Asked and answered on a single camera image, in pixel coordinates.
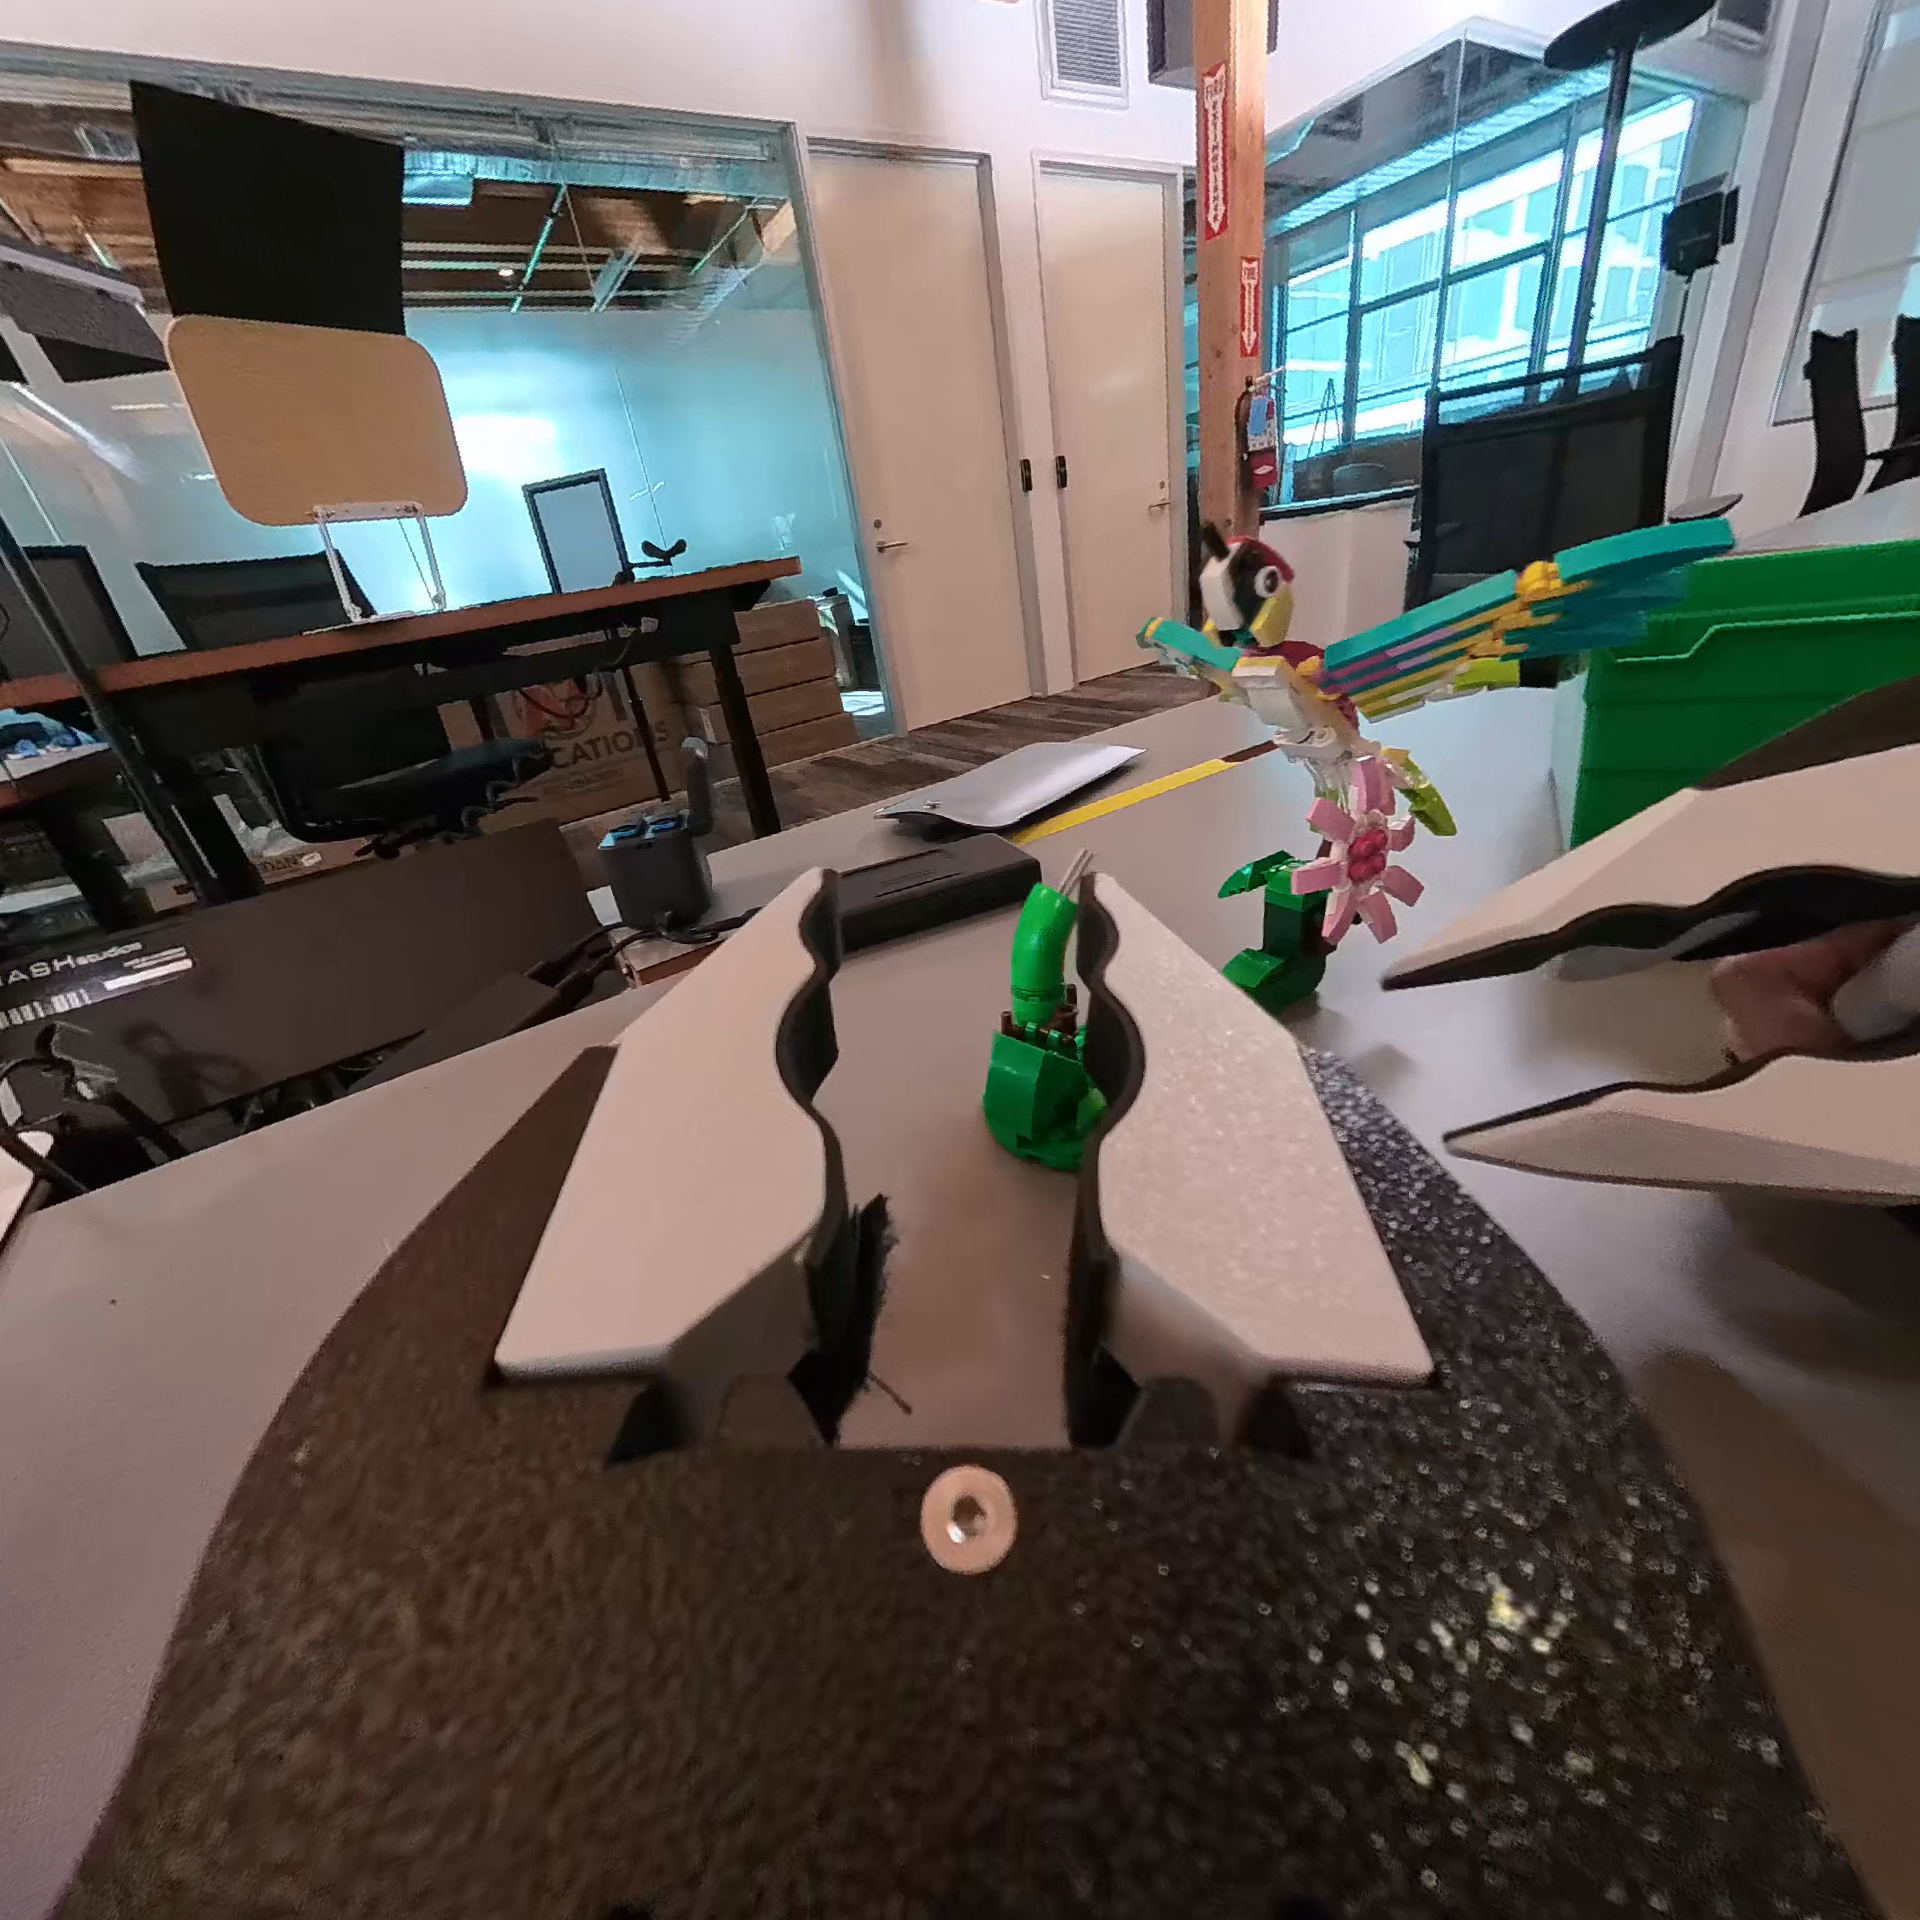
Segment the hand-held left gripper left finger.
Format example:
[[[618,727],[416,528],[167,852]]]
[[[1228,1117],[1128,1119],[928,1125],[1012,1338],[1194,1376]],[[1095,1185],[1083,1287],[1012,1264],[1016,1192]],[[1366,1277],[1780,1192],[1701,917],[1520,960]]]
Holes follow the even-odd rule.
[[[778,1382],[842,1441],[882,1214],[854,1205],[820,1112],[841,963],[841,874],[806,870],[621,1031],[497,1338],[503,1382],[639,1382],[684,1441]]]

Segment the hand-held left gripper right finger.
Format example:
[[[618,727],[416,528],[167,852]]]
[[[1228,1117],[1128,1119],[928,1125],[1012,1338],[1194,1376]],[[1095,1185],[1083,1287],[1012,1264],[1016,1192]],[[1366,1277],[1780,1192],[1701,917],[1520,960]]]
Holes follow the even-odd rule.
[[[1159,1382],[1250,1448],[1290,1448],[1296,1385],[1432,1387],[1295,1034],[1104,871],[1078,889],[1078,973],[1104,1111],[1067,1255],[1067,1448],[1114,1448]]]

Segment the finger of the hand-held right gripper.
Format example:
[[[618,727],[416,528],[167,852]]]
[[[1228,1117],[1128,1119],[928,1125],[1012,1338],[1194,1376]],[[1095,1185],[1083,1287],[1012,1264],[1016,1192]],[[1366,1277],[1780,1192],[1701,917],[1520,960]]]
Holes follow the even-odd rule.
[[[1917,915],[1917,679],[1858,691],[1480,901],[1381,973],[1427,991],[1563,952],[1732,956]]]
[[[1917,1197],[1917,1038],[1610,1083],[1445,1135],[1458,1160],[1623,1190]]]

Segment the green lego stem assembly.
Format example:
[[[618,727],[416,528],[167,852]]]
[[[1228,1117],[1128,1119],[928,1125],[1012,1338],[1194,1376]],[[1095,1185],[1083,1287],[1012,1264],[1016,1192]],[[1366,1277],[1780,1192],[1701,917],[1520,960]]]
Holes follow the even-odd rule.
[[[1082,1169],[1108,1111],[1083,1062],[1078,986],[1067,980],[1078,882],[1087,866],[1092,852],[1078,852],[1057,885],[1036,882],[1024,901],[1008,950],[1008,1010],[979,1097],[996,1147],[1053,1172]]]

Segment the colourful lego bird model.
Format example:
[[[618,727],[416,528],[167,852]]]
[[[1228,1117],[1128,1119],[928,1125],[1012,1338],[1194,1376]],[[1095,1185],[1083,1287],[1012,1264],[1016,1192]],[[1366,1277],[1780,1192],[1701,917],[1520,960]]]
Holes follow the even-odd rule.
[[[1210,684],[1272,733],[1268,746],[1309,775],[1315,857],[1272,852],[1240,866],[1221,898],[1259,891],[1261,947],[1226,975],[1282,1014],[1309,1000],[1351,927],[1380,944],[1397,907],[1423,894],[1406,852],[1415,835],[1454,835],[1454,810],[1432,775],[1370,726],[1513,685],[1557,685],[1587,657],[1647,636],[1655,610],[1681,601],[1691,565],[1733,549],[1726,515],[1608,537],[1520,573],[1449,592],[1329,648],[1295,636],[1296,573],[1264,538],[1201,526],[1205,624],[1152,616],[1140,648]]]

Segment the person's right hand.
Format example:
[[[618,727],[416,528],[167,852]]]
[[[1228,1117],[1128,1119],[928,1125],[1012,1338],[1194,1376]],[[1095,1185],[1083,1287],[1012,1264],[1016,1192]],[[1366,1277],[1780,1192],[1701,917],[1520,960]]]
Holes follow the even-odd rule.
[[[1836,997],[1907,927],[1912,921],[1855,923],[1802,944],[1718,960],[1708,991],[1721,1014],[1726,1062],[1740,1063],[1778,1051],[1851,1051],[1855,1038],[1836,1022]]]

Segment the green plastic bin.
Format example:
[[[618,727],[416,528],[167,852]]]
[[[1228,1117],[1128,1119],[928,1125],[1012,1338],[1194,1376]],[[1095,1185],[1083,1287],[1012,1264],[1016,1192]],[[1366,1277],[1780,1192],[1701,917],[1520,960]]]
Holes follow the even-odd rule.
[[[1917,674],[1917,538],[1732,556],[1555,694],[1580,847],[1839,701]]]

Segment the black battery charger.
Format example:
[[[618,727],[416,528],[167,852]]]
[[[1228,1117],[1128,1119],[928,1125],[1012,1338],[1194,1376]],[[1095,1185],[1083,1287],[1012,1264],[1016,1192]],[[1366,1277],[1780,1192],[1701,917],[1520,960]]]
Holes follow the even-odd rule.
[[[709,848],[713,775],[709,746],[684,741],[685,802],[668,814],[639,814],[605,834],[597,861],[612,885],[618,923],[651,935],[681,935],[705,923],[713,907]]]

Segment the black flat box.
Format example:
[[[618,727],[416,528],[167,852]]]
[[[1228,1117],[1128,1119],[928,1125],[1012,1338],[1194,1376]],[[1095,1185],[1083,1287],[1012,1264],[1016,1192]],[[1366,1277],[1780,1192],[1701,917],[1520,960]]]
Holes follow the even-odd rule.
[[[1024,903],[1038,882],[1038,858],[992,834],[934,844],[842,871],[836,879],[842,952]]]

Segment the large black case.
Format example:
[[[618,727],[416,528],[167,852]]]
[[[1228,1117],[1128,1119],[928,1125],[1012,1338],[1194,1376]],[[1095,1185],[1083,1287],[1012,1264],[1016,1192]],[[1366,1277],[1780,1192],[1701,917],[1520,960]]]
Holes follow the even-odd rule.
[[[5,1172],[104,1190],[591,994],[605,927],[554,826],[5,950]]]

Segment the grey flat pouch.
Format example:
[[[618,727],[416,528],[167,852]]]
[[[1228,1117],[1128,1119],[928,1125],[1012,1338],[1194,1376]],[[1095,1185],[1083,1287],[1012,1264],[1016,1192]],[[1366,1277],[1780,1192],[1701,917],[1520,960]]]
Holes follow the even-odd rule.
[[[923,835],[1016,828],[1131,766],[1140,754],[1143,747],[1092,739],[1026,746],[959,777],[882,802],[874,819]]]

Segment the black chair backs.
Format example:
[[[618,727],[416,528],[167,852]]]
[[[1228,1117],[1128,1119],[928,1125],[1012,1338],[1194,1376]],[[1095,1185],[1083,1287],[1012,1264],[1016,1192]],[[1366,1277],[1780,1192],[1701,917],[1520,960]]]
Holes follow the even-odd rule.
[[[1858,329],[1813,329],[1802,365],[1813,399],[1816,466],[1800,515],[1879,494],[1917,478],[1917,317],[1893,320],[1893,437],[1882,450],[1865,443]]]

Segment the wooden top desk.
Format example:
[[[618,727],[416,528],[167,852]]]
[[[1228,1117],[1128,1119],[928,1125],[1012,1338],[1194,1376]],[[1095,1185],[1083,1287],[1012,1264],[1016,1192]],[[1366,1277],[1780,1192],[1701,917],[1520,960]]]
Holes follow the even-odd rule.
[[[583,679],[645,664],[709,661],[730,717],[749,717],[732,661],[738,614],[798,559],[734,561],[702,573],[648,573],[630,585],[531,593],[463,610],[356,620],[322,635],[222,649],[175,649],[98,669],[5,684],[6,709],[104,709],[92,721],[131,733],[138,764],[260,747],[331,713],[450,709],[497,691]]]

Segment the beige board on stand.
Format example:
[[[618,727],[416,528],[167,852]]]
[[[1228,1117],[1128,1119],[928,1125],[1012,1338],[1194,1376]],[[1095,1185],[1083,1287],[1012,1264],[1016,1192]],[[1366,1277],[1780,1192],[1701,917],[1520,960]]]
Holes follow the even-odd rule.
[[[175,317],[167,365],[230,507],[322,537],[352,624],[342,521],[416,521],[429,610],[449,610],[430,520],[467,507],[467,470],[430,354],[404,333]]]

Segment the wooden post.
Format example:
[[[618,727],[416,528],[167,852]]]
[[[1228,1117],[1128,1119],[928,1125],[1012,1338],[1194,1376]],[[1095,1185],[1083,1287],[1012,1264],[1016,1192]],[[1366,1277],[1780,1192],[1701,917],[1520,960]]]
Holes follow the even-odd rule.
[[[1198,520],[1259,520],[1237,407],[1261,371],[1268,3],[1192,3]]]

